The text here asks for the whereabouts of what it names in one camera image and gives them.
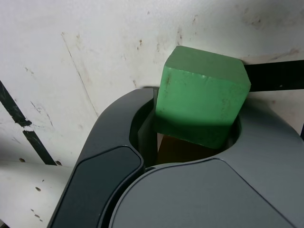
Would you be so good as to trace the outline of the grey curved gripper right jaw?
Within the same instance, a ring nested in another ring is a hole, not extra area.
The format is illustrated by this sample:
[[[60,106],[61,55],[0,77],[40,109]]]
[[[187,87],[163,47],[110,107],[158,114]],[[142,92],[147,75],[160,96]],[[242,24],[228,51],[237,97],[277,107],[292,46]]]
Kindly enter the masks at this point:
[[[198,161],[157,165],[119,198],[111,228],[301,228],[304,142],[268,108],[246,102],[240,135]]]

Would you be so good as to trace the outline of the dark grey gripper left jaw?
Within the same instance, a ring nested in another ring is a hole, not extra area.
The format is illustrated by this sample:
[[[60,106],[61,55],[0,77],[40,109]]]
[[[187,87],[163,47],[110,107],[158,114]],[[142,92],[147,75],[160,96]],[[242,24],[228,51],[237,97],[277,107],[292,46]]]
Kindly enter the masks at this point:
[[[138,148],[153,119],[157,92],[133,90],[114,101],[94,124],[48,226],[106,228],[123,192],[145,173]]]

